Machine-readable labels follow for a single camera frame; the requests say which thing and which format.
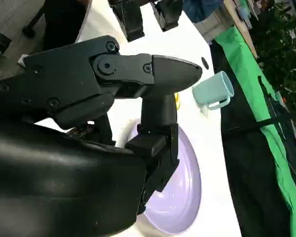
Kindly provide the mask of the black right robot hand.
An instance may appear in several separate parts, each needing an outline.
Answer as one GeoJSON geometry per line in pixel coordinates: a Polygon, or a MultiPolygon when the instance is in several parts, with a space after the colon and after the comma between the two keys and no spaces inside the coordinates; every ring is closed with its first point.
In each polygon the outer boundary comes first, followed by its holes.
{"type": "Polygon", "coordinates": [[[178,165],[175,93],[202,68],[121,55],[102,36],[31,55],[0,80],[0,237],[106,237],[178,165]]]}

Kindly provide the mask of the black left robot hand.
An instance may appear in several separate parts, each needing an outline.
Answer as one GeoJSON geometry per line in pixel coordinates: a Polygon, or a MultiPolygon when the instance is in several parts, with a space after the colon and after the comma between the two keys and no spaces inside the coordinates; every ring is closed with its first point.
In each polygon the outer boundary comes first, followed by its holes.
{"type": "Polygon", "coordinates": [[[182,0],[110,0],[108,3],[128,42],[145,35],[141,6],[151,5],[163,32],[178,26],[183,10],[182,0]]]}

